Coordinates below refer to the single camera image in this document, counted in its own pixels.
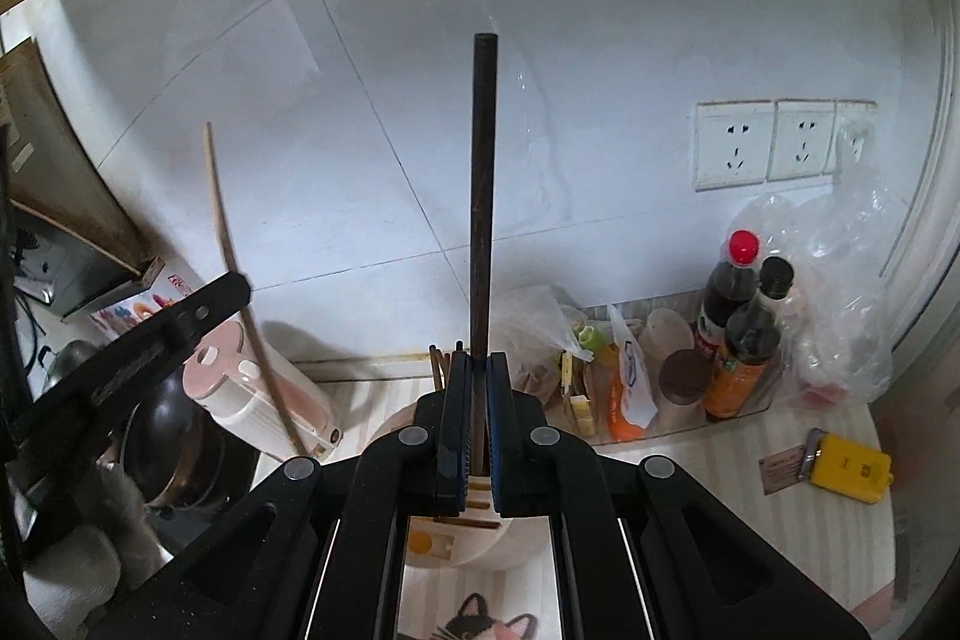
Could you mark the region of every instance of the socket panel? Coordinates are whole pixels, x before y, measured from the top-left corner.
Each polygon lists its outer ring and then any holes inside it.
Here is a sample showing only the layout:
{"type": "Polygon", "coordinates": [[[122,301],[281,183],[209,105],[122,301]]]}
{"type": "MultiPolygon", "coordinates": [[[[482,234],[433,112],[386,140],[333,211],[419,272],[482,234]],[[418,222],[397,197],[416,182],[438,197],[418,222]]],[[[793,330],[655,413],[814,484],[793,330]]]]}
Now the socket panel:
{"type": "MultiPolygon", "coordinates": [[[[837,166],[836,145],[840,140],[839,131],[844,124],[850,124],[856,128],[860,121],[874,121],[874,114],[877,112],[877,104],[873,101],[837,101],[837,116],[833,129],[833,140],[830,142],[830,152],[827,155],[827,167],[824,169],[825,175],[832,175],[837,166]]],[[[850,143],[853,147],[853,160],[859,161],[863,154],[863,145],[866,139],[853,133],[850,137],[850,143]]]]}
{"type": "Polygon", "coordinates": [[[778,101],[767,179],[817,177],[827,167],[836,116],[834,101],[778,101]]]}
{"type": "MultiPolygon", "coordinates": [[[[695,115],[696,191],[825,177],[836,167],[839,130],[872,122],[873,101],[711,101],[695,115]]],[[[869,134],[853,135],[860,160],[869,134]]]]}
{"type": "Polygon", "coordinates": [[[766,179],[774,136],[773,101],[697,106],[694,188],[707,191],[766,179]]]}

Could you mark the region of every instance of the plastic bag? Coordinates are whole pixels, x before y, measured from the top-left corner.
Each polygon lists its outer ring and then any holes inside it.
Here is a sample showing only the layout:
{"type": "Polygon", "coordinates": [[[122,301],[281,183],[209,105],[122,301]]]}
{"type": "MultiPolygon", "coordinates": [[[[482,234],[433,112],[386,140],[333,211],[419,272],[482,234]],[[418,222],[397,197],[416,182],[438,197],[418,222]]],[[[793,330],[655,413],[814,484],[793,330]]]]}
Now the plastic bag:
{"type": "Polygon", "coordinates": [[[613,327],[613,341],[619,351],[620,382],[623,384],[620,412],[627,423],[646,429],[656,415],[656,405],[643,362],[643,351],[637,338],[627,328],[620,311],[611,304],[607,306],[607,314],[613,327]]]}
{"type": "Polygon", "coordinates": [[[891,324],[880,271],[896,226],[883,177],[869,163],[872,125],[837,134],[833,191],[795,206],[755,199],[733,228],[760,237],[760,256],[782,254],[794,284],[781,304],[779,401],[809,408],[872,402],[893,377],[891,324]],[[853,140],[864,140],[859,161],[853,140]]]}
{"type": "Polygon", "coordinates": [[[549,286],[525,287],[490,303],[490,350],[507,354],[511,386],[546,402],[560,384],[560,353],[589,362],[593,354],[573,333],[581,311],[558,303],[549,286]]]}

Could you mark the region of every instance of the cat print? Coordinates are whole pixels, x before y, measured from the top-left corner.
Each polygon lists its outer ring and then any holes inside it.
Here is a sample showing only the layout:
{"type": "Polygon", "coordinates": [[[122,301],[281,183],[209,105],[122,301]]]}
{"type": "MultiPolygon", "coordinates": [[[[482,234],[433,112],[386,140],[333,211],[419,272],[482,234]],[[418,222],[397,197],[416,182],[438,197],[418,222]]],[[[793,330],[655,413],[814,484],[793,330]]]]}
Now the cat print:
{"type": "MultiPolygon", "coordinates": [[[[487,600],[472,594],[464,600],[445,627],[437,627],[430,640],[534,640],[536,618],[530,613],[520,613],[508,622],[490,617],[487,600]]],[[[414,640],[397,634],[397,640],[414,640]]]]}

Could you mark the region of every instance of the sauce bottle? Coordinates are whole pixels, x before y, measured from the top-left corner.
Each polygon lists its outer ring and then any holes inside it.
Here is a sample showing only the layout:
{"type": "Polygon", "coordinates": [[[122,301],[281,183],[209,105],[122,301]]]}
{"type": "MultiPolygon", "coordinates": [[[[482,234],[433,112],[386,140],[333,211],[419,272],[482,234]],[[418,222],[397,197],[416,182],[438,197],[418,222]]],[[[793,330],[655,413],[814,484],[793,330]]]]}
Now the sauce bottle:
{"type": "Polygon", "coordinates": [[[727,242],[724,258],[714,266],[704,289],[704,303],[694,333],[697,350],[712,359],[724,339],[730,316],[749,302],[757,291],[757,261],[760,240],[742,229],[734,231],[727,242]]]}
{"type": "Polygon", "coordinates": [[[770,256],[760,268],[760,290],[750,304],[727,321],[724,341],[714,363],[713,380],[704,396],[707,418],[733,418],[776,352],[781,331],[776,323],[779,302],[793,284],[793,266],[770,256]]]}

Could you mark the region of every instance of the chopstick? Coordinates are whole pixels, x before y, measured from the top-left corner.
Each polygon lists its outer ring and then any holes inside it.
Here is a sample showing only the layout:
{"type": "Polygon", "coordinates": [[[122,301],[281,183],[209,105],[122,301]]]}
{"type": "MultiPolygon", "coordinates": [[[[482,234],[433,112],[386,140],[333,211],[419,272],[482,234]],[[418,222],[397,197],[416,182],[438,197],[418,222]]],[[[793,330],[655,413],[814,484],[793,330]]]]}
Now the chopstick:
{"type": "Polygon", "coordinates": [[[443,380],[440,379],[440,351],[436,345],[430,345],[430,368],[433,370],[433,389],[443,390],[443,380]]]}
{"type": "MultiPolygon", "coordinates": [[[[224,264],[227,271],[239,272],[237,266],[236,254],[233,252],[233,242],[230,239],[229,226],[227,226],[227,212],[224,210],[224,194],[220,190],[220,177],[217,173],[217,158],[213,151],[213,126],[205,124],[203,126],[203,156],[206,160],[206,177],[210,183],[210,199],[213,201],[213,225],[217,233],[217,242],[220,244],[220,253],[224,257],[224,264]]],[[[280,395],[280,386],[277,384],[277,377],[270,366],[270,360],[267,358],[267,350],[260,339],[260,332],[253,322],[253,313],[250,306],[243,307],[240,311],[240,322],[247,332],[247,338],[250,340],[253,348],[253,357],[260,366],[263,381],[267,386],[267,393],[270,394],[270,401],[280,415],[280,422],[283,429],[287,432],[287,439],[290,445],[299,456],[306,456],[304,441],[294,426],[293,419],[290,417],[290,411],[287,410],[286,402],[280,395]]]]}

